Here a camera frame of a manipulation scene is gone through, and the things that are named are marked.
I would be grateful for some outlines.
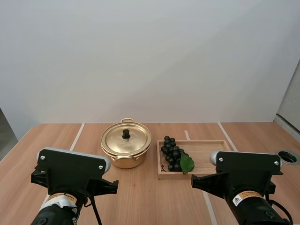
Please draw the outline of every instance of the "warning label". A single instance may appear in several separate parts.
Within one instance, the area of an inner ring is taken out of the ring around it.
[[[64,195],[64,193],[56,193],[56,194],[53,194],[53,195],[51,195],[51,196],[47,199],[47,201],[49,201],[49,200],[51,200],[51,199],[53,199],[53,198],[55,198],[55,197],[61,196],[61,195]],[[65,196],[67,196],[68,199],[70,199],[72,202],[74,202],[74,204],[76,204],[77,198],[75,198],[73,195],[65,194]]]
[[[259,197],[259,198],[263,198],[259,193],[257,193],[256,191],[243,191],[241,193],[239,193],[238,195],[236,195],[233,198],[233,204],[235,206],[238,206],[244,199],[246,198],[250,198],[250,197]]]

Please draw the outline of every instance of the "gray wall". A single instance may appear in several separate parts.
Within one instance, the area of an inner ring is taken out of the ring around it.
[[[0,1],[0,107],[47,122],[272,121],[300,1]]]

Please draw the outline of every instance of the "white tape line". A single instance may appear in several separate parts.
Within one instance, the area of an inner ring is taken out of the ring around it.
[[[77,141],[78,141],[78,139],[79,139],[79,136],[80,136],[80,134],[81,134],[81,132],[82,132],[82,130],[83,130],[84,124],[85,124],[85,123],[83,123],[83,124],[81,125],[81,127],[80,127],[80,129],[79,129],[79,131],[78,131],[78,133],[77,133],[77,135],[76,135],[74,141],[73,141],[73,144],[71,145],[70,151],[73,151],[73,149],[74,149],[74,147],[75,147],[75,145],[76,145],[76,143],[77,143]],[[50,195],[47,194],[47,196],[46,196],[46,198],[44,199],[43,204],[41,205],[41,208],[40,208],[39,210],[42,209],[42,206],[44,205],[44,203],[47,201],[47,199],[48,199],[49,197],[50,197]]]
[[[188,135],[188,131],[185,130],[184,133],[186,134],[187,140],[190,140],[189,135]],[[206,191],[202,191],[202,192],[203,192],[203,195],[204,195],[204,199],[206,201],[208,212],[210,213],[211,223],[212,223],[212,225],[218,225],[214,209],[212,208],[212,205],[211,205],[211,202],[210,202],[210,197],[208,196],[208,193]]]
[[[76,145],[76,143],[77,143],[77,141],[78,141],[78,138],[79,138],[79,136],[80,136],[80,134],[81,134],[81,132],[82,132],[82,130],[83,130],[83,128],[84,128],[84,124],[85,124],[85,123],[83,123],[83,124],[81,125],[81,127],[80,127],[80,129],[79,129],[79,131],[78,131],[78,133],[77,133],[77,135],[76,135],[76,138],[74,139],[73,144],[72,144],[72,146],[71,146],[71,148],[70,148],[70,151],[73,151],[73,149],[74,149],[74,147],[75,147],[75,145]]]
[[[227,138],[227,140],[229,141],[231,147],[233,148],[234,151],[238,151],[237,148],[234,146],[232,140],[230,139],[230,137],[228,136],[228,134],[226,133],[226,131],[224,130],[222,124],[220,122],[218,122],[219,127],[221,128],[221,130],[223,131],[223,134],[225,135],[225,137]]]
[[[189,135],[188,135],[188,131],[185,130],[184,133],[186,134],[187,140],[190,140],[190,139],[189,139]]]

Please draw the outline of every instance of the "grape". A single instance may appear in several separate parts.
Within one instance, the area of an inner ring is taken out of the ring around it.
[[[168,153],[169,153],[168,149],[167,149],[167,148],[164,148],[163,153],[164,153],[164,154],[168,154]]]
[[[174,151],[179,151],[179,147],[178,146],[174,146]]]
[[[175,171],[180,171],[180,169],[181,169],[180,165],[179,165],[178,163],[176,163],[176,164],[174,165],[174,170],[175,170]]]
[[[175,164],[175,159],[174,159],[174,158],[172,158],[172,157],[170,157],[170,159],[169,159],[169,163],[170,163],[170,164]]]
[[[173,153],[174,152],[174,147],[170,147],[169,148],[169,153]]]
[[[169,144],[169,143],[170,143],[170,140],[169,140],[169,139],[166,139],[164,145],[166,146],[166,145]]]
[[[169,162],[169,160],[170,160],[170,156],[169,156],[169,155],[167,155],[167,156],[165,157],[165,160],[166,160],[167,162]]]
[[[168,165],[168,170],[169,171],[173,171],[174,170],[174,166],[173,165]]]
[[[178,158],[180,156],[180,153],[178,151],[173,152],[173,157]]]

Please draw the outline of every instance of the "screw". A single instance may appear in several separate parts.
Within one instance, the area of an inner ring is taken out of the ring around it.
[[[77,219],[74,217],[72,220],[73,220],[73,224],[77,225]]]
[[[275,216],[273,213],[271,213],[271,212],[265,212],[265,213],[268,217],[270,217],[271,219],[274,219]]]

